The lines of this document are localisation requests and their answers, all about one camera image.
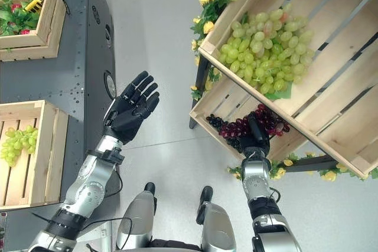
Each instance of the robot finger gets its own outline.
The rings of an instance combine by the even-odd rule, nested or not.
[[[139,98],[139,100],[136,102],[136,105],[137,106],[140,106],[141,104],[145,103],[148,96],[154,91],[156,90],[158,87],[157,83],[154,83],[152,85],[150,85],[148,87],[147,90],[144,91],[144,93],[141,95],[141,97]]]
[[[131,97],[130,102],[132,104],[139,100],[144,89],[154,80],[152,76],[148,76],[135,90],[134,95]]]

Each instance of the robotic hand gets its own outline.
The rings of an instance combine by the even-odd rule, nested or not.
[[[269,136],[253,114],[248,116],[252,135],[242,138],[240,144],[245,159],[242,162],[243,189],[247,196],[255,236],[254,252],[301,252],[289,224],[271,198],[268,180],[271,163]]]
[[[46,229],[38,233],[29,251],[72,251],[84,223],[104,199],[105,186],[115,166],[124,159],[120,154],[122,145],[135,137],[143,120],[159,103],[159,93],[151,95],[158,87],[156,83],[151,84],[153,80],[144,71],[114,99],[105,114],[100,142],[95,150],[87,151],[77,179],[66,193],[66,200]]]

